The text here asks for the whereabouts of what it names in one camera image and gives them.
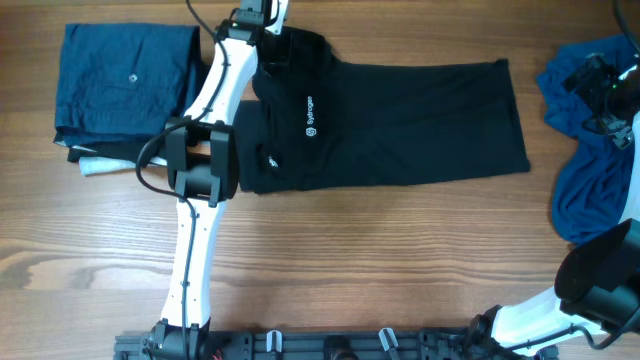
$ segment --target folded clothes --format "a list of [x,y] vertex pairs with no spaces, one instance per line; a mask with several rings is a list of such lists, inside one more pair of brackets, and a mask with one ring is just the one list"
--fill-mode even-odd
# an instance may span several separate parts
[[69,24],[55,127],[65,146],[142,141],[195,100],[204,79],[199,27]]
[[234,122],[245,191],[414,185],[529,171],[508,62],[397,67],[340,61],[285,28]]
[[578,150],[558,176],[551,215],[558,234],[573,243],[584,243],[618,224],[627,200],[634,150],[619,150],[606,137],[582,128],[591,117],[589,108],[562,82],[600,53],[621,72],[635,64],[634,49],[627,39],[614,36],[563,46],[547,64],[537,83],[548,105],[545,122],[579,141]]

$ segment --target crumpled blue clothing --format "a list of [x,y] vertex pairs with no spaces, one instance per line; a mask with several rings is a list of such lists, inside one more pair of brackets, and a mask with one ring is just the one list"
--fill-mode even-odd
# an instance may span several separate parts
[[633,146],[619,150],[606,137],[582,128],[591,110],[562,82],[593,53],[624,72],[635,65],[635,51],[623,35],[563,46],[537,83],[548,105],[545,122],[579,141],[578,150],[558,176],[551,215],[562,238],[585,243],[618,224],[627,200]]
[[193,103],[204,75],[197,26],[68,24],[56,130],[66,146],[148,139]]

